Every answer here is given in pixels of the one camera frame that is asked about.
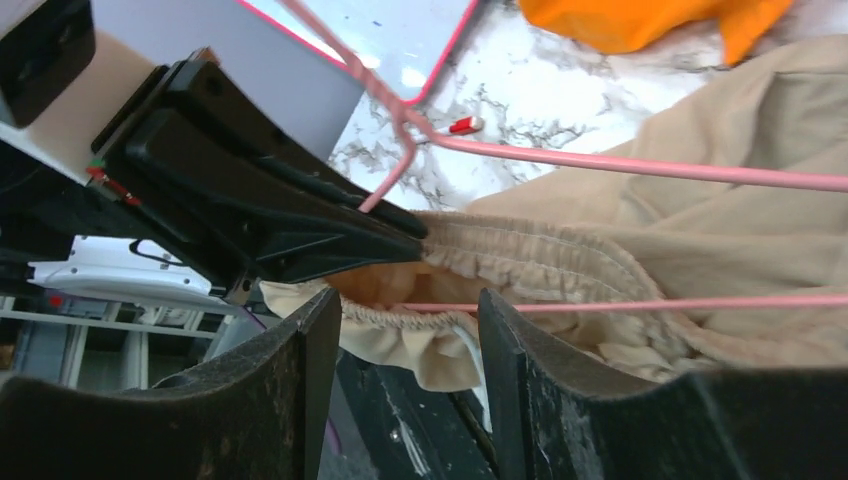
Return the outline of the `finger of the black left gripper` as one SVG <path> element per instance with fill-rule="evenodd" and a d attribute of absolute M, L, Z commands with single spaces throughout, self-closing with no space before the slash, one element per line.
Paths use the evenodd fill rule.
<path fill-rule="evenodd" d="M 426 226 L 270 121 L 208 60 L 161 65 L 92 144 L 92 175 L 149 239 L 216 285 L 411 262 Z"/>

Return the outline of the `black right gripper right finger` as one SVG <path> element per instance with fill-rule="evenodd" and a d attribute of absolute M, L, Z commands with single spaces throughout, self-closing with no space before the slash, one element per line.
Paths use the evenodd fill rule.
<path fill-rule="evenodd" d="M 499 294 L 479 299 L 504 479 L 843 479 L 847 373 L 719 369 L 665 384 L 584 354 Z"/>

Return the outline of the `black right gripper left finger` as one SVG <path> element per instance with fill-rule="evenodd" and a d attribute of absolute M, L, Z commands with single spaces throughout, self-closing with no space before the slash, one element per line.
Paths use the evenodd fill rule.
<path fill-rule="evenodd" d="M 313 479 L 341 305 L 315 295 L 280 324 L 147 390 L 1 380 L 5 479 Z"/>

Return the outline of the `beige garment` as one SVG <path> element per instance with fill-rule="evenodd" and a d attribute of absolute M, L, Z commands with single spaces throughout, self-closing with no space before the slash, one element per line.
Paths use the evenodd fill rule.
<path fill-rule="evenodd" d="M 847 39 L 789 44 L 646 120 L 616 157 L 843 175 Z M 516 304 L 843 293 L 847 198 L 840 193 L 562 168 L 471 203 L 421 212 L 417 263 L 327 281 L 341 295 L 340 344 L 410 370 L 436 392 L 482 379 L 484 288 Z M 843 309 L 534 313 L 532 322 L 653 382 L 718 365 L 847 362 Z"/>

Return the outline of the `orange shorts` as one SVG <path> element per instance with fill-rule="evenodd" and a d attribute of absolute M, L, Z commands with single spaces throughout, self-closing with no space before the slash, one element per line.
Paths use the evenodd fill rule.
<path fill-rule="evenodd" d="M 608 55 L 644 49 L 683 25 L 714 21 L 723 63 L 740 63 L 789 11 L 791 0 L 520 0 L 533 26 Z"/>

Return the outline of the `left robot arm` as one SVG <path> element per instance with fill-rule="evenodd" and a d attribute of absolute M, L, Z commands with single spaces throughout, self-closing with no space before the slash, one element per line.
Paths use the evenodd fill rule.
<path fill-rule="evenodd" d="M 420 257 L 427 230 L 277 128 L 210 60 L 158 66 L 82 145 L 74 180 L 1 144 L 1 288 L 142 304 L 246 302 Z"/>

